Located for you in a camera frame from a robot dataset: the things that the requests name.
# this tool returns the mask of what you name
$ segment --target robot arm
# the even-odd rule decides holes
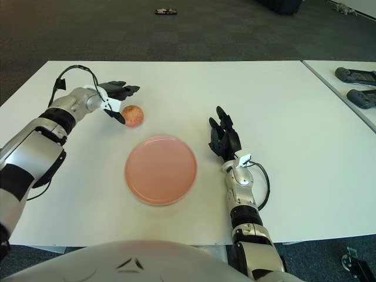
[[[247,167],[255,163],[251,162],[251,154],[241,149],[230,116],[219,106],[217,114],[220,125],[213,118],[209,119],[209,146],[225,161],[222,171],[226,174],[227,207],[233,228],[229,264],[255,280],[272,271],[284,272],[282,260],[263,226],[252,194],[253,177]]]
[[[125,82],[74,89],[56,99],[2,149],[0,158],[0,243],[7,246],[31,188],[50,182],[66,157],[63,145],[85,115],[101,108],[119,122],[121,101],[139,90]]]

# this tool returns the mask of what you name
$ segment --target white table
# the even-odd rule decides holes
[[[342,66],[346,69],[359,69],[361,71],[376,70],[376,62],[343,62],[343,61],[304,61],[337,96],[346,103],[364,122],[376,132],[376,108],[361,109],[347,99],[347,93],[351,89],[372,90],[376,87],[359,84],[344,83],[335,76],[335,70]]]
[[[222,161],[207,145],[217,105],[270,176],[270,199],[260,214],[275,242],[376,233],[370,218],[376,214],[376,134],[297,61],[47,62],[1,107],[0,146],[45,110],[56,77],[76,63],[90,67],[99,82],[141,86],[125,104],[139,105],[145,122],[127,128],[100,110],[85,117],[69,135],[67,158],[50,189],[27,203],[12,244],[231,243]],[[79,70],[65,78],[68,90],[57,96],[91,83]],[[123,179],[130,151],[159,134],[183,139],[198,162],[190,193],[165,207],[141,203]],[[265,184],[254,171],[260,203]]]

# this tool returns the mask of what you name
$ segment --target floor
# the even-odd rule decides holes
[[[306,0],[294,16],[255,0],[0,0],[0,34],[0,105],[48,60],[376,61],[376,22],[324,0]],[[376,273],[375,235],[277,248],[303,280],[346,282],[354,279],[340,257],[349,245]],[[0,278],[55,256],[14,246]]]

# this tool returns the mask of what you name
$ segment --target white table edge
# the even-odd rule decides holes
[[[316,72],[316,70],[311,67],[309,65],[308,62],[306,61],[301,61],[303,63],[303,65],[305,65],[317,78],[319,78],[319,80],[322,81],[323,84],[325,84],[326,86],[328,86],[328,88],[330,90],[332,90],[337,96],[338,98],[340,98],[361,120],[363,120],[365,122],[366,125],[368,125],[370,127],[370,129],[376,133],[376,125],[372,123],[372,121],[369,120],[369,118],[367,118],[365,115],[363,115],[356,107],[356,105],[354,105],[353,103],[351,103],[348,99],[346,99],[334,86],[332,86],[330,84],[330,82],[328,82],[325,78],[323,78],[318,72]]]

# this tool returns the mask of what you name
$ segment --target plate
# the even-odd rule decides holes
[[[197,162],[191,148],[168,135],[144,140],[132,150],[125,164],[128,188],[148,204],[180,200],[192,187],[196,174]]]

